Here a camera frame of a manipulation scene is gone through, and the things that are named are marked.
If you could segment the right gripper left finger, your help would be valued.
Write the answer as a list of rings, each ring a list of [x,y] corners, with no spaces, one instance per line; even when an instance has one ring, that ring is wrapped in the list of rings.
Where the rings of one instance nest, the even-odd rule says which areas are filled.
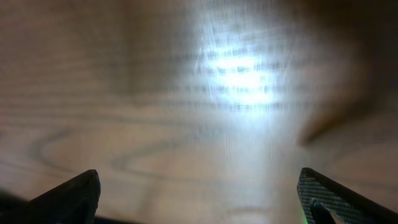
[[[93,223],[100,195],[98,173],[90,169],[4,212],[1,223]]]

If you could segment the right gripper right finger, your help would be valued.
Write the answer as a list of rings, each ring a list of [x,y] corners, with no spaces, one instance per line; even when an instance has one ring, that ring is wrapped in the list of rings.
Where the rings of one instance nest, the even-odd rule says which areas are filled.
[[[397,223],[397,213],[321,173],[305,167],[301,170],[297,193],[305,220],[310,224]]]

